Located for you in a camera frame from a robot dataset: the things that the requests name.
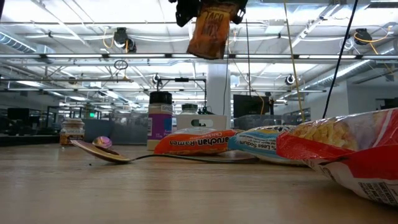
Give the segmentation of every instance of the wooden table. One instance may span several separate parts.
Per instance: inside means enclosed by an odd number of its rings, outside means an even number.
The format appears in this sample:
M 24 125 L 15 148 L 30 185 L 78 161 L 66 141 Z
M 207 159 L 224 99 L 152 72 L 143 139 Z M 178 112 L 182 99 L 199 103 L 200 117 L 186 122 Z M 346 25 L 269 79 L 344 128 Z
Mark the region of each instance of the wooden table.
M 118 146 L 135 157 L 145 147 Z M 309 168 L 150 158 L 112 165 L 56 144 L 0 148 L 1 223 L 398 223 Z

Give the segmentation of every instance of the red and white bag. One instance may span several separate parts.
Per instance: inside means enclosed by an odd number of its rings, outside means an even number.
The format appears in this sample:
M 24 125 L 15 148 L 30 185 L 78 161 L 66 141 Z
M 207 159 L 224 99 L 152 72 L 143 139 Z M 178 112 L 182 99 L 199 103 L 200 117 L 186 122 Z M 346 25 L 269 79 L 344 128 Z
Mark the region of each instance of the red and white bag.
M 277 138 L 277 154 L 302 159 L 361 197 L 398 206 L 398 109 L 300 124 Z

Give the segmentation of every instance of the white box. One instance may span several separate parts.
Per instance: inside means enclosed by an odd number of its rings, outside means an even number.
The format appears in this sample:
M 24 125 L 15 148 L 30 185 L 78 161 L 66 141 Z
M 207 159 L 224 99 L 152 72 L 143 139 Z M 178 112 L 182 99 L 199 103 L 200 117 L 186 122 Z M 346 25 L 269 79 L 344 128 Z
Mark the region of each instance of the white box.
M 212 128 L 216 130 L 226 129 L 227 117 L 223 115 L 181 114 L 181 115 L 176 115 L 175 117 L 177 119 L 177 130 L 184 128 L 195 128 L 195 127 Z

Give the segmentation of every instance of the hanging snack bag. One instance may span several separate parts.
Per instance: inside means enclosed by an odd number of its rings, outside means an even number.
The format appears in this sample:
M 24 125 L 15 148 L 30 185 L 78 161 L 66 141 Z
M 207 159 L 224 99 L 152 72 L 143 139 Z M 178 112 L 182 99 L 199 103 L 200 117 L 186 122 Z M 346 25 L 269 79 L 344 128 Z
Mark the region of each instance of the hanging snack bag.
M 228 140 L 236 130 L 217 131 L 210 128 L 186 128 L 164 137 L 155 154 L 212 155 L 227 151 Z
M 277 154 L 361 197 L 398 206 L 398 109 L 321 119 L 277 138 Z
M 277 136 L 292 130 L 294 127 L 291 125 L 279 125 L 250 129 L 231 137 L 228 142 L 228 150 L 248 152 L 263 161 L 278 164 L 303 165 L 303 162 L 300 160 L 285 159 L 276 154 Z
M 223 59 L 229 21 L 238 9 L 233 2 L 204 1 L 187 53 L 204 59 Z

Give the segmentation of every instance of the purple candy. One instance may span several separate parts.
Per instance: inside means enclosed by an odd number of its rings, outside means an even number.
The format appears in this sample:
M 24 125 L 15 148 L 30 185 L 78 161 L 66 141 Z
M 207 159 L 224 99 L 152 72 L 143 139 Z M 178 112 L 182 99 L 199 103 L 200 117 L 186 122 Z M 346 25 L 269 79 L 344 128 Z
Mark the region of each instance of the purple candy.
M 105 136 L 100 136 L 93 141 L 94 146 L 102 147 L 104 149 L 109 149 L 112 146 L 112 141 Z

